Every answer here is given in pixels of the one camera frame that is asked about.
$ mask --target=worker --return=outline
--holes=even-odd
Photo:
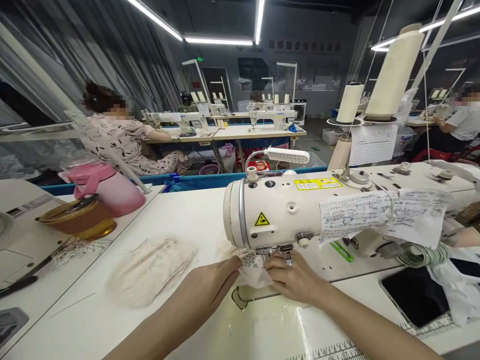
[[[274,252],[266,264],[273,290],[322,310],[370,360],[442,360],[398,325],[319,277],[297,251],[293,266]],[[219,307],[239,276],[237,256],[192,270],[168,300],[104,360],[164,359]]]
[[[480,84],[459,89],[459,98],[456,99],[459,110],[448,120],[434,117],[437,124],[424,132],[413,145],[410,154],[405,157],[412,161],[421,151],[427,148],[442,153],[459,153],[480,133]]]
[[[180,98],[181,105],[178,107],[180,113],[197,113],[199,111],[197,105],[193,103],[194,99],[192,98],[192,94],[188,91],[182,91]]]
[[[88,118],[90,124],[103,137],[84,137],[83,145],[101,160],[120,170],[118,164],[105,151],[110,146],[137,176],[168,173],[184,173],[192,164],[180,150],[169,153],[161,160],[153,161],[142,155],[142,140],[169,143],[172,137],[167,132],[145,125],[130,116],[125,100],[112,89],[89,80],[83,93],[83,104],[95,114]]]

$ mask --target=yellow warning sticker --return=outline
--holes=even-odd
[[[334,177],[321,179],[295,180],[296,188],[302,190],[321,190],[330,188],[341,188],[343,185]]]
[[[258,219],[256,220],[255,226],[263,226],[263,225],[270,225],[270,223],[265,217],[264,213],[261,212],[260,215],[258,215]]]

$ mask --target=hair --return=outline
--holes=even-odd
[[[118,107],[122,109],[127,108],[125,100],[118,92],[108,87],[98,85],[92,80],[87,80],[85,84],[82,104],[85,105],[88,110],[99,114],[110,111],[115,105],[118,105]]]
[[[262,99],[262,91],[261,90],[252,90],[250,92],[250,100],[255,101],[256,103],[261,103]]]

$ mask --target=door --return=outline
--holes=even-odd
[[[227,69],[224,67],[204,67],[202,69],[206,87],[212,103],[221,102],[231,112],[235,110],[230,92]]]

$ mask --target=ruler markings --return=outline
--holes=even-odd
[[[467,325],[480,321],[480,317],[471,317]],[[449,315],[446,315],[434,323],[421,329],[416,329],[408,322],[397,324],[403,330],[419,340],[426,340],[452,330],[460,329],[460,326],[452,322]],[[285,360],[369,360],[365,354],[350,340],[336,342],[328,346],[320,347],[312,351],[311,356],[306,353],[288,357]]]

